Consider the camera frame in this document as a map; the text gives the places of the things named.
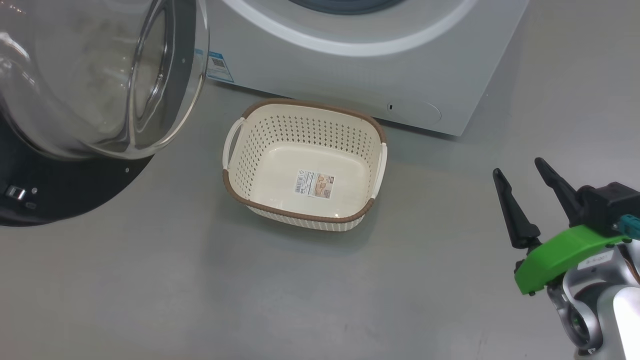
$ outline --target washing machine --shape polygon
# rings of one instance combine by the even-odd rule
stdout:
[[[208,50],[204,0],[0,0],[0,225],[124,189],[189,117]]]
[[[461,135],[527,0],[207,0],[207,75]]]

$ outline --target open washer door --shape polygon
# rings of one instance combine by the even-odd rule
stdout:
[[[204,0],[0,0],[0,225],[122,191],[188,118],[208,49]]]
[[[0,108],[36,150],[140,159],[167,145],[205,79],[201,0],[2,0]]]

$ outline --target product label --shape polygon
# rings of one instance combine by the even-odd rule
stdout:
[[[207,77],[216,80],[234,82],[234,78],[229,72],[227,63],[222,54],[209,51],[209,62],[207,63]]]
[[[331,190],[334,182],[335,176],[299,170],[294,191],[311,197],[331,199]]]
[[[597,255],[591,256],[590,258],[587,258],[587,260],[584,260],[583,262],[578,264],[578,270],[604,264],[608,261],[611,261],[611,259],[613,259],[613,250],[609,250],[607,252],[603,252],[601,254],[597,254]]]

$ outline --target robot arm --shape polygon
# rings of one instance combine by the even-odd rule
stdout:
[[[493,179],[516,249],[523,294],[547,289],[577,360],[640,359],[640,193],[619,183],[577,192],[541,158],[536,167],[556,193],[570,228],[542,244],[499,169]]]

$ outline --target perforated basket wall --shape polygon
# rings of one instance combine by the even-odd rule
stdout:
[[[334,113],[329,117],[326,110]],[[346,231],[362,221],[374,202],[382,147],[386,147],[385,134],[375,120],[355,111],[292,99],[259,102],[247,109],[243,118],[246,123],[236,141],[232,165],[224,171],[225,185],[234,198],[262,216],[311,229]],[[369,167],[367,183],[363,184],[369,200],[362,210],[350,217],[330,218],[252,202],[256,169],[265,150],[278,142],[317,145],[361,157]]]

